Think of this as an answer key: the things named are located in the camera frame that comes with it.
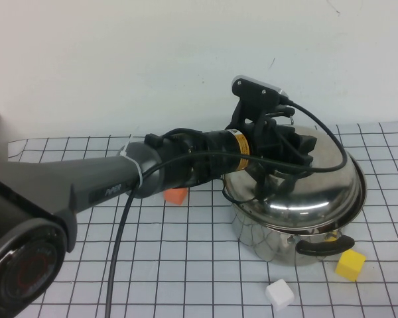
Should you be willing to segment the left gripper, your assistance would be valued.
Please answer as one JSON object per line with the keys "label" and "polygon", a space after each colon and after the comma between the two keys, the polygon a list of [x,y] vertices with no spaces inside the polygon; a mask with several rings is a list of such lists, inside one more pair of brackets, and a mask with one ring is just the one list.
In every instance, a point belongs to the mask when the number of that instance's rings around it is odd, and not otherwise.
{"label": "left gripper", "polygon": [[315,132],[309,127],[279,125],[274,119],[263,119],[251,130],[253,153],[286,164],[310,166],[313,157],[298,151],[314,150],[317,142]]}

